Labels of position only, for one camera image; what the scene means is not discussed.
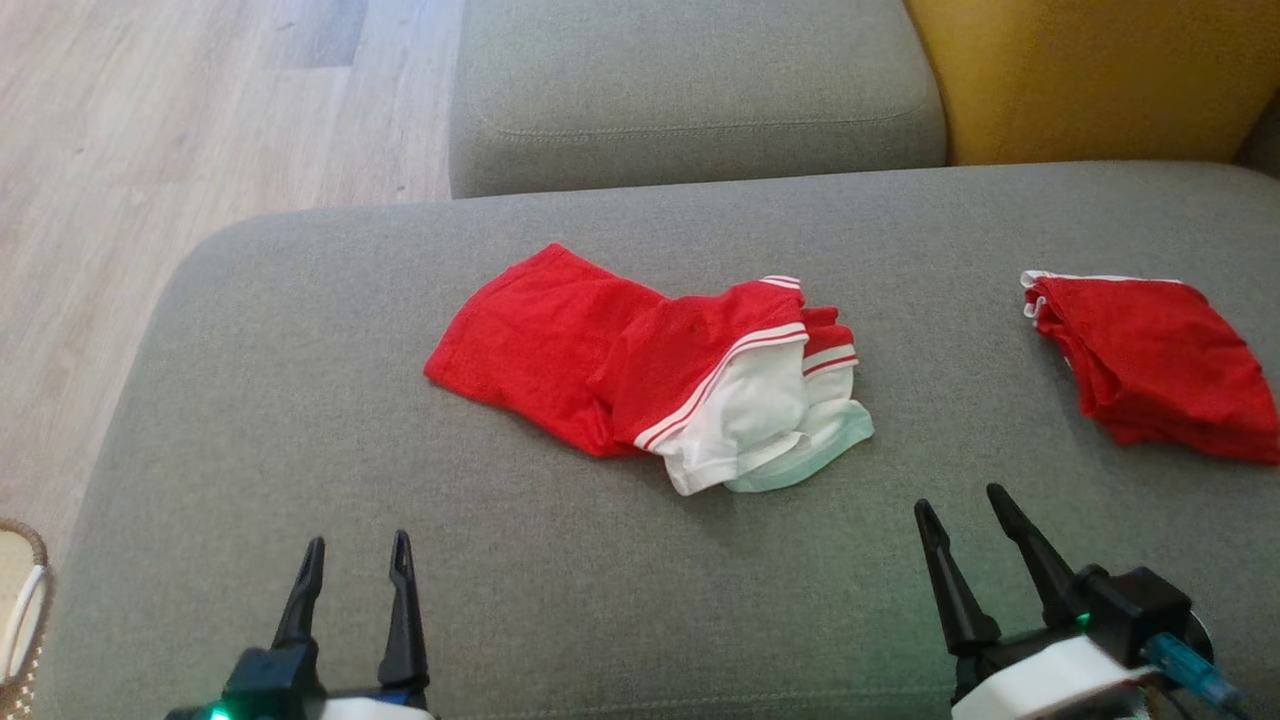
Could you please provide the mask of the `grey sofa back cushion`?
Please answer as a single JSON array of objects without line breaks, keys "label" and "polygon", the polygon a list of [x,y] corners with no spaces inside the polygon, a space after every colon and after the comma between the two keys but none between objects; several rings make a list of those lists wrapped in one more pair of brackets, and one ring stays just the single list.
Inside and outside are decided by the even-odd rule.
[{"label": "grey sofa back cushion", "polygon": [[454,199],[942,167],[902,0],[466,0]]}]

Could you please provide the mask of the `wicker laundry basket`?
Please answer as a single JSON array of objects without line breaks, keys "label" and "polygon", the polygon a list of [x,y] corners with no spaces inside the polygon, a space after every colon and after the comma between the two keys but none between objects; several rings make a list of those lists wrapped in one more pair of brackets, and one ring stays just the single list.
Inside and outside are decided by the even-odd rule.
[{"label": "wicker laundry basket", "polygon": [[50,588],[44,539],[24,523],[0,518],[0,720],[32,720]]}]

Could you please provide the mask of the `red shorts with white trim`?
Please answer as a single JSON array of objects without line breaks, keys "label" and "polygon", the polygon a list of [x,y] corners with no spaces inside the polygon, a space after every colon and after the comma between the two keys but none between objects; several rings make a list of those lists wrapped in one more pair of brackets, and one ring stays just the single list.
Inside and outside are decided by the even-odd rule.
[{"label": "red shorts with white trim", "polygon": [[1263,368],[1193,286],[1043,270],[1020,283],[1025,316],[1071,369],[1082,414],[1116,443],[1280,466],[1280,411]]}]

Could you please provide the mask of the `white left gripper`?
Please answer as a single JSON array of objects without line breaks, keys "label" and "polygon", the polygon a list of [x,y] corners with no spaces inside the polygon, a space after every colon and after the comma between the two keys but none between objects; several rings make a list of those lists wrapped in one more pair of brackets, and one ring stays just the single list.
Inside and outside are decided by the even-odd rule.
[{"label": "white left gripper", "polygon": [[394,598],[372,689],[333,694],[319,680],[317,647],[298,646],[314,643],[325,555],[325,539],[314,537],[291,587],[273,650],[246,650],[219,697],[173,708],[164,720],[438,720],[426,706],[430,675],[410,534],[398,529],[393,539],[388,577]]}]

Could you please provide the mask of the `large grey sofa seat cushion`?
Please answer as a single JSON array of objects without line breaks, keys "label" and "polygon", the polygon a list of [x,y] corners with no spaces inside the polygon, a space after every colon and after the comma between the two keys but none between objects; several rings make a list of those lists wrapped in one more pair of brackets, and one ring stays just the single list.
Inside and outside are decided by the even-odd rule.
[{"label": "large grey sofa seat cushion", "polygon": [[[668,296],[768,274],[838,306],[874,437],[769,495],[684,498],[422,374],[465,300],[549,243]],[[370,687],[397,529],[443,717],[948,720],[913,506],[984,611],[1041,621],[986,497],[1074,566],[1187,592],[1280,720],[1280,468],[1123,448],[1080,415],[1019,275],[1184,281],[1280,392],[1280,179],[1235,165],[952,167],[260,217],[172,278],[60,573],[36,720],[163,720],[268,644],[326,539],[324,683]]]}]

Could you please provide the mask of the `red shirt with white sleeves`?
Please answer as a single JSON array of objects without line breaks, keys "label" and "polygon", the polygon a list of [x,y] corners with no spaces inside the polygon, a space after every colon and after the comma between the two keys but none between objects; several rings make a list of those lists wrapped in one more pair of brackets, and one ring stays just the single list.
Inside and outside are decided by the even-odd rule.
[{"label": "red shirt with white sleeves", "polygon": [[785,489],[869,439],[858,364],[797,278],[666,297],[553,243],[484,284],[424,373],[593,457],[659,457],[692,496]]}]

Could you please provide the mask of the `yellow sofa cushion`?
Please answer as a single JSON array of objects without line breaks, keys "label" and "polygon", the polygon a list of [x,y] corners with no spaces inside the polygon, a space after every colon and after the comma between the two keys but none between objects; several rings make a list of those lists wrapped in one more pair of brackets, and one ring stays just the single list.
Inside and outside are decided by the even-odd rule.
[{"label": "yellow sofa cushion", "polygon": [[1280,92],[1280,0],[905,0],[955,165],[1229,163]]}]

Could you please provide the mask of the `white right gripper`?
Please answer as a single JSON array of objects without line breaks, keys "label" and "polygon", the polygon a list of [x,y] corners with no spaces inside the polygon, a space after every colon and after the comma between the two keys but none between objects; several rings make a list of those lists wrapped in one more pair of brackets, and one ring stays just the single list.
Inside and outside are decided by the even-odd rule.
[{"label": "white right gripper", "polygon": [[957,661],[952,720],[1152,720],[1142,659],[1149,634],[1117,624],[1076,624],[1076,574],[1004,486],[986,487],[1004,534],[1018,547],[1046,626],[1001,641],[973,594],[931,502],[914,515],[948,653]]}]

